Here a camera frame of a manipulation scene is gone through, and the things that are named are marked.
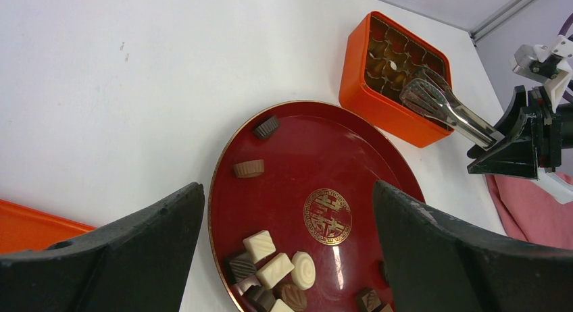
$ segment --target gold rim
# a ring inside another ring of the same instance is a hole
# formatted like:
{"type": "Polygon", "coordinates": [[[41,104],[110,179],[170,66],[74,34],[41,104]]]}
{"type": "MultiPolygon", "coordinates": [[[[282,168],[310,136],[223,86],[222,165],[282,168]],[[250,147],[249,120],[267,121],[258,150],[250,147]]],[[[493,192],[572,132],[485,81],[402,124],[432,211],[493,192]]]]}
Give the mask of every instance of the gold rim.
{"type": "Polygon", "coordinates": [[[396,150],[396,152],[398,152],[398,155],[400,156],[400,158],[402,158],[402,160],[404,160],[404,162],[406,163],[406,165],[409,168],[408,162],[404,159],[404,156],[402,156],[402,154],[400,153],[400,151],[398,151],[398,149],[396,149],[396,147],[394,146],[394,144],[374,125],[372,125],[369,121],[365,120],[364,118],[361,118],[360,116],[358,116],[357,114],[349,111],[348,109],[345,109],[344,107],[340,107],[337,106],[335,104],[331,104],[331,103],[327,103],[325,101],[285,101],[284,103],[279,103],[270,107],[267,107],[265,109],[263,109],[262,111],[259,111],[258,113],[256,113],[255,115],[253,115],[251,118],[249,118],[245,123],[243,123],[243,125],[241,125],[241,127],[239,127],[239,129],[237,129],[237,131],[235,131],[235,133],[230,137],[229,141],[227,142],[227,144],[225,145],[225,147],[223,148],[223,151],[221,152],[221,156],[219,156],[219,160],[217,160],[217,164],[215,165],[215,170],[213,171],[213,176],[211,177],[211,186],[209,187],[209,200],[207,202],[207,222],[209,224],[209,242],[211,244],[211,253],[213,254],[213,260],[215,261],[215,266],[217,267],[217,272],[219,273],[219,277],[221,279],[221,282],[223,282],[223,286],[225,286],[225,290],[227,291],[227,294],[231,297],[231,300],[233,301],[233,303],[235,304],[235,307],[237,307],[237,309],[240,312],[245,312],[245,310],[243,310],[243,308],[241,308],[241,306],[239,305],[239,302],[235,299],[234,295],[231,293],[231,289],[229,288],[229,285],[227,284],[227,282],[225,281],[225,277],[223,276],[222,270],[221,270],[221,266],[219,265],[219,261],[217,259],[217,254],[215,253],[215,248],[213,245],[213,232],[211,230],[211,196],[213,194],[213,184],[215,183],[215,175],[217,174],[217,171],[219,170],[219,164],[221,163],[221,160],[223,159],[223,156],[225,156],[225,153],[227,152],[227,149],[229,148],[229,145],[233,142],[234,138],[236,138],[236,136],[239,134],[239,132],[241,132],[243,130],[243,128],[250,123],[251,121],[253,121],[256,117],[258,117],[259,115],[261,115],[262,113],[269,111],[275,107],[279,107],[279,106],[283,106],[286,104],[291,104],[291,103],[319,103],[319,104],[324,104],[324,105],[329,105],[329,106],[334,106],[334,107],[338,107],[354,116],[356,116],[357,118],[365,121],[368,125],[370,125],[371,127],[373,127],[378,133],[380,133],[380,135],[386,139],[386,141],[388,141],[388,143],[390,143],[390,145],[394,148],[394,150],[396,150]]]}

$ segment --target round white chocolate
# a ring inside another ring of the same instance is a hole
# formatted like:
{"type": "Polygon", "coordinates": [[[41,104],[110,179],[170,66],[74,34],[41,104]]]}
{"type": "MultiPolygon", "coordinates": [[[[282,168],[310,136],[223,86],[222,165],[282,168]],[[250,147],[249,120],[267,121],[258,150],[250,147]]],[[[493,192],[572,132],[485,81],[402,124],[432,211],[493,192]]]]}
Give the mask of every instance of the round white chocolate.
{"type": "Polygon", "coordinates": [[[292,263],[295,266],[291,272],[293,283],[302,290],[311,288],[316,279],[316,269],[312,257],[307,253],[299,251],[293,256],[292,263]]]}

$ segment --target tongs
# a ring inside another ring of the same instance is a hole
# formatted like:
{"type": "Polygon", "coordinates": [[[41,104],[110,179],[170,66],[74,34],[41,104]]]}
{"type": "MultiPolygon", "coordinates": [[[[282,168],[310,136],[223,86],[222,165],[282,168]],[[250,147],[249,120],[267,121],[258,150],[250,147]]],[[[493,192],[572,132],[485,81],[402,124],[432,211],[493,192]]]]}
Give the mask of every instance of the tongs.
{"type": "Polygon", "coordinates": [[[485,150],[503,138],[488,122],[460,103],[444,78],[427,66],[410,75],[400,99],[412,111],[452,127],[485,150]]]}

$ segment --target tray rim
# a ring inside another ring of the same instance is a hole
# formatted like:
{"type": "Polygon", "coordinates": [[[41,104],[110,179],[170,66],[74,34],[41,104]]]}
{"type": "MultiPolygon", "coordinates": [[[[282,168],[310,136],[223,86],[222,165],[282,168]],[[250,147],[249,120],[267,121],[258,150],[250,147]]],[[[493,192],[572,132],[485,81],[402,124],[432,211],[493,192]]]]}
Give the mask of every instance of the tray rim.
{"type": "Polygon", "coordinates": [[[400,158],[402,158],[402,160],[404,160],[404,162],[406,163],[406,165],[408,165],[408,162],[405,160],[404,156],[402,155],[402,153],[400,151],[398,151],[398,149],[396,148],[396,146],[394,145],[394,143],[392,143],[392,141],[390,141],[390,139],[388,139],[388,137],[386,137],[384,135],[384,133],[382,133],[382,131],[380,131],[380,128],[376,127],[375,125],[371,124],[369,121],[365,120],[364,118],[360,117],[359,115],[357,115],[356,113],[353,113],[352,111],[349,111],[348,109],[345,109],[344,107],[332,104],[332,103],[328,103],[325,101],[313,101],[313,100],[296,100],[296,101],[285,101],[282,103],[278,103],[272,106],[269,106],[259,112],[257,112],[256,114],[252,115],[247,121],[245,121],[245,123],[243,123],[241,126],[239,126],[239,128],[233,133],[233,135],[229,138],[229,141],[226,143],[225,147],[223,148],[221,155],[219,156],[219,159],[217,160],[217,164],[215,165],[215,170],[213,171],[213,175],[211,177],[211,184],[209,185],[209,200],[207,201],[207,224],[208,224],[208,229],[209,229],[209,245],[211,246],[211,254],[213,255],[213,260],[215,261],[215,266],[217,267],[217,272],[219,273],[219,279],[221,279],[221,282],[223,283],[223,286],[225,286],[225,291],[227,291],[227,295],[231,298],[231,300],[233,301],[235,307],[240,311],[240,312],[245,312],[245,310],[243,310],[243,308],[241,307],[241,305],[239,304],[239,302],[236,300],[236,298],[234,297],[233,293],[231,292],[231,289],[229,287],[229,285],[227,284],[227,282],[225,281],[225,277],[223,276],[223,272],[222,272],[222,268],[221,265],[219,264],[219,261],[217,260],[217,255],[215,253],[215,246],[213,245],[213,232],[212,232],[212,224],[211,224],[211,199],[212,199],[212,195],[213,195],[213,185],[215,184],[215,176],[217,175],[217,172],[219,170],[219,164],[221,163],[221,160],[223,159],[223,156],[225,156],[227,149],[229,148],[230,144],[233,142],[233,140],[236,138],[237,135],[239,135],[239,133],[241,131],[243,131],[243,128],[245,128],[245,126],[250,123],[251,121],[253,121],[255,118],[257,118],[259,115],[261,115],[262,113],[269,111],[275,107],[279,107],[279,106],[283,106],[283,105],[287,105],[287,104],[291,104],[291,103],[319,103],[319,104],[323,104],[323,105],[328,105],[328,106],[333,106],[333,107],[338,107],[339,109],[342,109],[343,111],[346,111],[347,113],[350,113],[352,115],[354,115],[356,118],[365,121],[368,125],[370,125],[371,127],[373,127],[373,129],[375,129],[383,138],[385,138],[388,143],[390,143],[390,145],[392,145],[392,147],[394,148],[394,150],[396,150],[396,152],[398,153],[398,155],[400,156],[400,158]]]}

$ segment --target rectangular white chocolate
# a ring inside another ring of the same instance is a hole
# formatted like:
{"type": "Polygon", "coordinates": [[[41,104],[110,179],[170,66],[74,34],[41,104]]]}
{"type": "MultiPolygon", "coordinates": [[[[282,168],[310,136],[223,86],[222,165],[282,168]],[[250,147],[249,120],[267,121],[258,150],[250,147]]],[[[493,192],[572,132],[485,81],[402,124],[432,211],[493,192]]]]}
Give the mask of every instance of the rectangular white chocolate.
{"type": "Polygon", "coordinates": [[[253,256],[254,263],[258,263],[276,251],[269,231],[261,231],[254,236],[250,236],[243,240],[243,244],[253,256]]]}
{"type": "Polygon", "coordinates": [[[392,306],[388,304],[380,312],[394,312],[394,310],[392,310],[392,306]]]}
{"type": "Polygon", "coordinates": [[[257,278],[266,289],[271,289],[288,275],[295,266],[286,253],[279,253],[275,258],[257,271],[257,278]]]}
{"type": "Polygon", "coordinates": [[[276,300],[270,312],[294,312],[285,302],[280,298],[276,300]]]}

